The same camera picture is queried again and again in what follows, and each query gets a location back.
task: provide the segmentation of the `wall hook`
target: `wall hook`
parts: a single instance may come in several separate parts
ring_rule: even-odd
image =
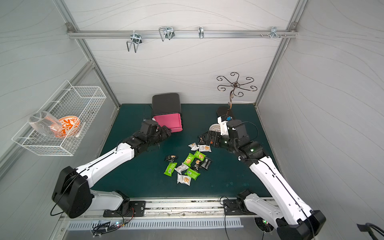
[[[140,43],[142,43],[141,36],[136,34],[135,32],[133,32],[133,34],[131,35],[131,40],[127,41],[127,49],[128,49],[128,51],[131,50],[131,47],[132,47],[132,44],[133,44],[133,49],[135,50],[135,52],[137,52]]]
[[[201,26],[199,27],[199,38],[200,39],[204,38],[204,29]]]
[[[276,33],[276,27],[274,26],[272,29],[271,29],[271,33],[268,34],[269,38],[279,38],[281,37],[281,35],[277,35]]]
[[[159,28],[159,34],[161,37],[161,41],[164,41],[166,36],[168,37],[169,40],[175,36],[173,28],[170,26],[167,26],[167,27],[163,26],[163,27]]]

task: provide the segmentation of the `pink box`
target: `pink box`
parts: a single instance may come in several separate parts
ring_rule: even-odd
[[[171,132],[181,132],[183,130],[180,113],[156,115],[153,118],[161,127],[167,126],[167,128],[171,129]]]

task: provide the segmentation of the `clear glass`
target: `clear glass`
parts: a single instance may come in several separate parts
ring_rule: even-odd
[[[63,125],[61,122],[52,116],[49,112],[41,111],[31,115],[28,118],[28,123],[38,133],[47,137],[61,137]]]

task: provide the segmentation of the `white snack packet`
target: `white snack packet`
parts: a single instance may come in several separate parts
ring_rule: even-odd
[[[199,145],[199,152],[212,152],[211,146]]]
[[[183,183],[183,184],[187,184],[188,186],[190,186],[191,184],[191,177],[190,176],[187,176],[187,175],[180,175],[178,174],[177,175],[177,183]]]
[[[188,145],[188,147],[190,147],[192,151],[195,151],[195,150],[199,149],[199,147],[196,145],[195,142],[190,144],[190,145]]]
[[[185,165],[184,163],[182,163],[180,166],[178,166],[177,168],[175,168],[176,172],[178,172],[179,174],[181,174],[182,171],[185,171],[187,170],[189,167],[187,165]]]

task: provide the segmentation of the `robotic arm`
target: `robotic arm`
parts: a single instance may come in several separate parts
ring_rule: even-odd
[[[262,181],[279,207],[275,207],[245,191],[238,195],[243,211],[259,215],[274,228],[282,240],[312,239],[324,225],[326,218],[319,210],[312,210],[281,176],[272,159],[263,151],[258,142],[250,141],[244,123],[224,115],[218,118],[220,132],[203,134],[206,145],[226,148],[236,155],[237,160],[246,164]]]
[[[52,200],[70,217],[75,218],[87,210],[118,210],[123,215],[129,211],[129,198],[121,192],[94,191],[90,188],[107,173],[145,152],[171,135],[166,126],[156,121],[144,120],[140,131],[124,139],[116,148],[101,157],[73,169],[64,168],[56,182]]]
[[[282,240],[309,240],[319,233],[325,216],[312,210],[281,176],[272,160],[258,142],[250,141],[244,123],[229,116],[218,118],[221,133],[209,131],[202,136],[206,145],[223,147],[236,155],[257,175],[274,197],[275,207],[257,194],[245,191],[238,195],[240,207],[253,212],[277,229]],[[87,210],[117,210],[129,212],[129,198],[121,192],[94,191],[90,188],[107,173],[145,152],[171,135],[166,126],[145,120],[140,131],[124,139],[116,148],[101,157],[73,169],[64,168],[57,180],[52,200],[70,217],[76,218]]]

